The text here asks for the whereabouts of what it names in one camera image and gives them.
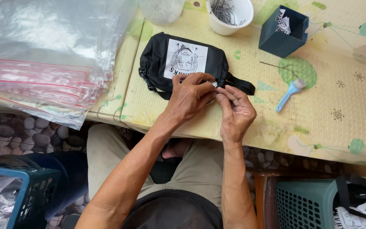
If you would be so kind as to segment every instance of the finger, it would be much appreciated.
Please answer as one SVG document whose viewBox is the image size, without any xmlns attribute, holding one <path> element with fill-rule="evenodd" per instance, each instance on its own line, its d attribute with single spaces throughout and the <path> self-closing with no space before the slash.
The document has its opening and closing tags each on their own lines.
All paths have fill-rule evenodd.
<svg viewBox="0 0 366 229">
<path fill-rule="evenodd" d="M 187 78 L 187 81 L 189 81 L 193 85 L 197 85 L 203 80 L 214 82 L 216 79 L 208 73 L 191 73 Z"/>
<path fill-rule="evenodd" d="M 204 107 L 207 103 L 211 102 L 214 99 L 215 94 L 215 92 L 204 94 L 200 99 L 200 107 Z"/>
<path fill-rule="evenodd" d="M 216 87 L 214 87 L 210 82 L 205 82 L 203 84 L 196 85 L 195 87 L 199 96 L 203 96 L 205 93 L 208 92 L 216 91 Z"/>
<path fill-rule="evenodd" d="M 172 77 L 172 83 L 173 83 L 173 87 L 176 87 L 180 84 L 180 82 L 184 79 L 186 79 L 188 77 L 188 75 L 186 74 L 178 74 L 175 75 L 174 77 Z"/>
<path fill-rule="evenodd" d="M 221 94 L 227 96 L 227 98 L 233 102 L 234 106 L 240 106 L 239 100 L 234 95 L 229 93 L 226 89 L 218 87 L 217 93 L 221 93 Z"/>
<path fill-rule="evenodd" d="M 228 99 L 227 96 L 225 96 L 223 94 L 218 94 L 216 96 L 216 99 L 217 99 L 218 103 L 220 104 L 220 106 L 222 108 L 222 113 L 223 114 L 226 114 L 228 112 L 232 112 L 231 103 L 230 103 L 230 100 Z"/>
<path fill-rule="evenodd" d="M 237 98 L 241 105 L 251 104 L 251 102 L 249 101 L 248 96 L 243 91 L 241 91 L 240 89 L 238 89 L 236 87 L 233 87 L 233 86 L 229 86 L 229 85 L 226 85 L 225 89 L 230 94 L 232 94 L 235 98 Z"/>
</svg>

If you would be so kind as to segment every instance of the dark blue box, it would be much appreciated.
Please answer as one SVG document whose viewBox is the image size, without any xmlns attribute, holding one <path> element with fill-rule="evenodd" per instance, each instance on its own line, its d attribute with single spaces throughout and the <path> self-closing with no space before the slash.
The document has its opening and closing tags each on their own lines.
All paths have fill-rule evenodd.
<svg viewBox="0 0 366 229">
<path fill-rule="evenodd" d="M 289 18 L 291 33 L 289 35 L 277 30 L 279 9 L 285 9 L 283 17 Z M 298 13 L 290 8 L 280 5 L 262 25 L 259 49 L 267 51 L 278 57 L 285 58 L 298 48 L 306 44 L 309 27 L 309 17 Z"/>
</svg>

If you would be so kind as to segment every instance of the snowflake pattern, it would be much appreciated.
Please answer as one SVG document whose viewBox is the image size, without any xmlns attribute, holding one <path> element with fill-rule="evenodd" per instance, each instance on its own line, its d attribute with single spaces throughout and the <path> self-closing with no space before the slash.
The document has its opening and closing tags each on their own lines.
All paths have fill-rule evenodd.
<svg viewBox="0 0 366 229">
<path fill-rule="evenodd" d="M 337 80 L 337 85 L 339 88 L 345 87 L 345 84 L 343 83 L 343 81 L 340 81 L 340 80 Z"/>
<path fill-rule="evenodd" d="M 331 114 L 334 116 L 334 120 L 340 120 L 342 121 L 343 117 L 345 117 L 343 114 L 341 114 L 341 110 L 334 109 Z"/>
<path fill-rule="evenodd" d="M 361 73 L 355 72 L 354 73 L 354 77 L 358 80 L 358 81 L 363 81 L 364 80 L 364 76 Z"/>
</svg>

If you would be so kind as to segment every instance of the blue brush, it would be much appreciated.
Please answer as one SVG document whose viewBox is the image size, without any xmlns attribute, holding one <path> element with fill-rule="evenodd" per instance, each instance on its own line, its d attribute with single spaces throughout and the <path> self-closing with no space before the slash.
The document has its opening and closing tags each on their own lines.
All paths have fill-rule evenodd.
<svg viewBox="0 0 366 229">
<path fill-rule="evenodd" d="M 287 93 L 283 96 L 278 106 L 276 106 L 276 111 L 279 112 L 282 110 L 282 107 L 285 105 L 286 101 L 289 99 L 291 94 L 297 93 L 302 90 L 303 87 L 306 86 L 304 80 L 297 78 L 295 81 L 290 82 L 289 89 Z"/>
</svg>

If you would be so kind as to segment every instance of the hand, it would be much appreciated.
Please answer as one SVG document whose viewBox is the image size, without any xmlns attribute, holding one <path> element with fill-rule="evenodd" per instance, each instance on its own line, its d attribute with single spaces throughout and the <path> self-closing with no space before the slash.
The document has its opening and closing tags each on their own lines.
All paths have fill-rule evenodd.
<svg viewBox="0 0 366 229">
<path fill-rule="evenodd" d="M 163 115 L 180 126 L 196 116 L 216 94 L 210 83 L 215 78 L 208 73 L 179 74 L 172 78 L 173 93 Z"/>
<path fill-rule="evenodd" d="M 257 112 L 247 95 L 235 87 L 218 87 L 216 99 L 222 107 L 220 135 L 223 141 L 242 143 L 249 126 L 257 117 Z"/>
</svg>

